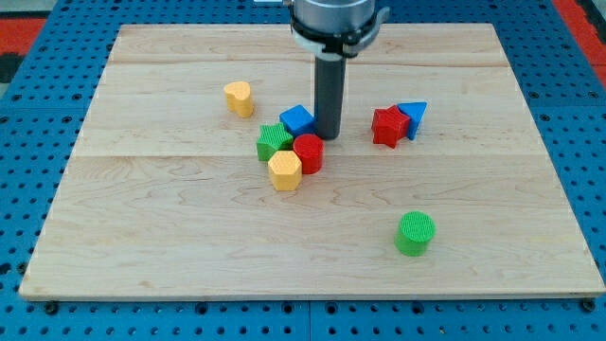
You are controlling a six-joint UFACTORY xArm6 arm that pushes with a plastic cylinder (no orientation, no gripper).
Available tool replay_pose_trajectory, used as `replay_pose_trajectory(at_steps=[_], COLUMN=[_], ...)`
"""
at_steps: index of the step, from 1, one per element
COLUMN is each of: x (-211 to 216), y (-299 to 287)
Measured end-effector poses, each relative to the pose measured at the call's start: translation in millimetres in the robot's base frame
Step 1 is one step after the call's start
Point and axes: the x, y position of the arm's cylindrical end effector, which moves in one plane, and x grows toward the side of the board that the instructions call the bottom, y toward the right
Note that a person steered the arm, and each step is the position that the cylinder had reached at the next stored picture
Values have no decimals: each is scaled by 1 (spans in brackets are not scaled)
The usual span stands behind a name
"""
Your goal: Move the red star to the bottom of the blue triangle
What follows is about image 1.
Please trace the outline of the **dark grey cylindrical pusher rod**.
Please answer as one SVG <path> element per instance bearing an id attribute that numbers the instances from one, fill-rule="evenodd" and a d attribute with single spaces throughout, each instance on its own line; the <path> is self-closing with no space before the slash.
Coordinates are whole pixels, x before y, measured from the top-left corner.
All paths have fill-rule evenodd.
<path id="1" fill-rule="evenodd" d="M 347 62 L 314 61 L 314 130 L 324 140 L 340 134 Z"/>

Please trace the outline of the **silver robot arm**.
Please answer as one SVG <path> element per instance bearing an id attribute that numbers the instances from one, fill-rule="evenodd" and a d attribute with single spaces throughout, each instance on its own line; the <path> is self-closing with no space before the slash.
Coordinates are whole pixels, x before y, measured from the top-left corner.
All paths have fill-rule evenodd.
<path id="1" fill-rule="evenodd" d="M 324 140 L 336 139 L 347 61 L 373 44 L 391 8 L 378 8 L 375 0 L 255 0 L 254 4 L 289 11 L 294 41 L 314 56 L 314 132 Z"/>

